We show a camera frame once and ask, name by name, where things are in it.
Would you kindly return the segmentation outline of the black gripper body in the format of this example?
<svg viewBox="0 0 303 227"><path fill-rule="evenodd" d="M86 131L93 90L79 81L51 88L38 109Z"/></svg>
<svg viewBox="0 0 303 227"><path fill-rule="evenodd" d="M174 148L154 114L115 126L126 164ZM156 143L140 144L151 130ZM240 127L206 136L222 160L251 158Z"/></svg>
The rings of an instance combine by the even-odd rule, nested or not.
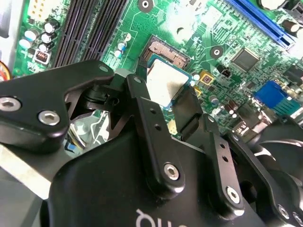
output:
<svg viewBox="0 0 303 227"><path fill-rule="evenodd" d="M205 155L175 141L186 175L184 190L163 200L149 189L138 146L129 132L66 163L48 199L52 227L262 227L245 203L234 220L218 216L205 193Z"/></svg>

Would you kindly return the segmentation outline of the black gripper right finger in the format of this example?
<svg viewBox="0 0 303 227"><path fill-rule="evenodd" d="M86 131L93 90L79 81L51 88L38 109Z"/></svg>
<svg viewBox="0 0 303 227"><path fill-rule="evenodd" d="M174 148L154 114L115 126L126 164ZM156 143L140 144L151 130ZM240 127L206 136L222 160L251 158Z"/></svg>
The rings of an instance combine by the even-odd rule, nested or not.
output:
<svg viewBox="0 0 303 227"><path fill-rule="evenodd" d="M257 192L253 197L257 215L266 225L302 226L303 212L286 194L286 186L294 186L295 180L282 172L276 159L256 156L233 134L221 137L193 88L182 93L173 112L182 140L205 152L208 196L221 217L232 220L244 214L252 185Z"/></svg>

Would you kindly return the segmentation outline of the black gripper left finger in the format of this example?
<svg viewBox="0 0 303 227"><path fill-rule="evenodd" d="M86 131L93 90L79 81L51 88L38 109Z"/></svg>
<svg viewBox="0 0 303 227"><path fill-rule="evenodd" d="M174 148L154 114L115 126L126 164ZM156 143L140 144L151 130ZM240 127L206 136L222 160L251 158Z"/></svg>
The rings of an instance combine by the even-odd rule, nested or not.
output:
<svg viewBox="0 0 303 227"><path fill-rule="evenodd" d="M119 116L116 137L130 118L139 137L145 179L160 198L184 190L185 175L160 107L151 101L144 78L124 79L106 64L84 61L0 85L0 166L43 199L54 172L43 173L42 156L57 152L70 123L93 109Z"/></svg>

